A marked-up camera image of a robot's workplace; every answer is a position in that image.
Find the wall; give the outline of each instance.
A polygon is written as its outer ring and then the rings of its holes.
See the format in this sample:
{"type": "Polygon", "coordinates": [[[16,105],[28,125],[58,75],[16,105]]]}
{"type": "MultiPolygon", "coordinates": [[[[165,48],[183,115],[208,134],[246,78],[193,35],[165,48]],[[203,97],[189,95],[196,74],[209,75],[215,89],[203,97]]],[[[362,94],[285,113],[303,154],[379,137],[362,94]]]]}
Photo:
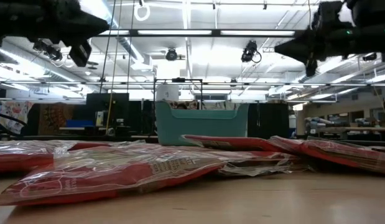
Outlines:
{"type": "Polygon", "coordinates": [[[381,99],[371,92],[365,92],[358,94],[358,100],[351,100],[351,95],[348,95],[340,99],[338,103],[322,104],[319,108],[318,104],[310,104],[304,107],[305,116],[317,117],[363,110],[364,116],[367,118],[371,116],[371,109],[382,107],[381,100],[385,100],[385,88],[382,91],[381,99]]]}

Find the teal plastic bin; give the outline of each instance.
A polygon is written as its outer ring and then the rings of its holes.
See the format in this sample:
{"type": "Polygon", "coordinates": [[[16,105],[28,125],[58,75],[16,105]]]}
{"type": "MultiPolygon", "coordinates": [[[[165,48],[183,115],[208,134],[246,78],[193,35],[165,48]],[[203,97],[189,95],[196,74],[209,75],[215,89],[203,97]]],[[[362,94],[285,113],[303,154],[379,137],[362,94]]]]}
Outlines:
{"type": "Polygon", "coordinates": [[[192,146],[181,140],[183,134],[245,137],[248,109],[248,104],[242,104],[238,110],[173,110],[167,102],[157,102],[159,143],[164,146],[192,146]]]}

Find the ceiling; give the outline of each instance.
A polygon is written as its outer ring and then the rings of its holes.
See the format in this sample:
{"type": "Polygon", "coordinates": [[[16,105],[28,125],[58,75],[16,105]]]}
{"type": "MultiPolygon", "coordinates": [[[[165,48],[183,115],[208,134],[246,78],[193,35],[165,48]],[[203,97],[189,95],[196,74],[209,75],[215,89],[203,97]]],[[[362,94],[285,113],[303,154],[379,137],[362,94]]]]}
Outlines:
{"type": "MultiPolygon", "coordinates": [[[[305,29],[312,17],[310,15],[317,9],[317,0],[267,0],[268,7],[263,9],[264,1],[249,0],[145,0],[144,5],[149,6],[149,17],[139,21],[133,15],[138,8],[139,1],[130,0],[81,0],[82,9],[103,19],[106,15],[114,12],[114,21],[122,29],[305,29]]],[[[138,9],[139,16],[144,17],[146,8],[138,9]]],[[[344,9],[340,14],[343,21],[351,20],[350,12],[344,9]]],[[[107,81],[125,82],[129,74],[130,82],[151,82],[154,75],[160,78],[173,78],[172,75],[185,78],[202,78],[206,82],[230,82],[232,78],[239,82],[259,83],[291,83],[297,82],[305,76],[304,64],[271,50],[278,43],[287,41],[286,38],[233,38],[233,37],[191,37],[186,41],[184,37],[132,37],[130,43],[146,59],[145,64],[151,69],[144,67],[138,69],[130,67],[134,60],[129,58],[125,48],[119,44],[114,37],[94,37],[91,39],[93,51],[90,61],[98,63],[96,70],[76,67],[66,57],[61,62],[47,63],[60,69],[59,73],[73,75],[76,81],[98,81],[104,76],[107,81]],[[260,63],[242,63],[241,54],[246,44],[255,40],[262,53],[260,63]],[[181,60],[167,63],[164,55],[169,48],[175,48],[179,55],[188,54],[190,72],[187,72],[187,61],[181,60]]],[[[32,55],[37,53],[32,49],[32,44],[25,38],[7,37],[6,42],[19,47],[32,55]]],[[[64,55],[70,49],[62,47],[64,55]]],[[[39,60],[48,62],[44,55],[37,56],[39,60]]],[[[379,61],[364,62],[360,57],[352,57],[342,61],[340,58],[328,58],[321,62],[318,67],[317,76],[306,83],[332,83],[337,78],[344,77],[363,68],[369,68],[379,61]]],[[[366,75],[357,74],[341,83],[363,83],[373,76],[373,70],[366,75]]],[[[115,89],[122,91],[125,85],[115,85],[115,89]]],[[[142,90],[152,88],[149,85],[130,85],[129,88],[142,90]]],[[[208,86],[209,90],[230,90],[230,86],[208,86]]],[[[329,91],[327,87],[311,86],[252,86],[237,87],[242,94],[253,94],[254,90],[268,90],[274,97],[288,98],[294,94],[308,93],[309,98],[323,91],[329,91]]]]}

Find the blue object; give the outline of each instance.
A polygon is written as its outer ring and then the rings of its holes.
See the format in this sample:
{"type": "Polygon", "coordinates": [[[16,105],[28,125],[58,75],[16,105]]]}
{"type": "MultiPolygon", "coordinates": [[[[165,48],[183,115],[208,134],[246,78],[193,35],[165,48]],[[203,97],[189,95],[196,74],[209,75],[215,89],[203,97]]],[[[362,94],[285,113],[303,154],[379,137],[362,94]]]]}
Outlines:
{"type": "Polygon", "coordinates": [[[94,126],[94,121],[90,120],[67,120],[67,128],[84,128],[94,126]]]}
{"type": "Polygon", "coordinates": [[[183,134],[216,137],[246,137],[248,104],[238,110],[173,110],[167,102],[156,104],[159,143],[165,146],[192,146],[183,134]]]}

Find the table surface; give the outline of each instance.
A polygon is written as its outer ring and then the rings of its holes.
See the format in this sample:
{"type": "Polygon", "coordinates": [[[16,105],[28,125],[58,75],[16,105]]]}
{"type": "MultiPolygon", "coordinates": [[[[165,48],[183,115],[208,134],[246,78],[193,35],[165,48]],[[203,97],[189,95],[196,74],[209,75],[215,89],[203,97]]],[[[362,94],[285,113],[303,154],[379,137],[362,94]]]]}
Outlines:
{"type": "MultiPolygon", "coordinates": [[[[0,191],[15,179],[1,179],[0,191]]],[[[0,223],[385,223],[385,177],[276,174],[199,180],[144,195],[0,207],[0,223]]]]}

